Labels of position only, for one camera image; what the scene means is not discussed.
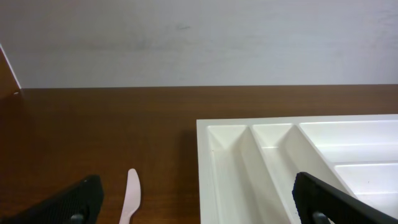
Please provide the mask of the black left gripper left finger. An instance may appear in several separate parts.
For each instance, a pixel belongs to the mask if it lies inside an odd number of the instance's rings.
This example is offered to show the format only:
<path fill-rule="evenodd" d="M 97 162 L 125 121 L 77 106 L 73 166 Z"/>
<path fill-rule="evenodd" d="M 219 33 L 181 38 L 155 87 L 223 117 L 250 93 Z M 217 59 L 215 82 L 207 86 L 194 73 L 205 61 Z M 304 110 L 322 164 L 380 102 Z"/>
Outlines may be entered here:
<path fill-rule="evenodd" d="M 2 224 L 95 224 L 104 200 L 99 175 L 88 175 Z"/>

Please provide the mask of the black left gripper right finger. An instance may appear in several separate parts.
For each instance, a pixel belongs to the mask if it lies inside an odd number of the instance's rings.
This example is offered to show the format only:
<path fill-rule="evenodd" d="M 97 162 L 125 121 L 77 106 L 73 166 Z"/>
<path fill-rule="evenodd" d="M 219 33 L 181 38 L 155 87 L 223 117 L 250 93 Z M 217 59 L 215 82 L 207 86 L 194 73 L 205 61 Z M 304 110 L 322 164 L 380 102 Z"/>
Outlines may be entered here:
<path fill-rule="evenodd" d="M 304 224 L 397 224 L 397 219 L 307 172 L 296 175 L 292 195 L 300 221 Z"/>

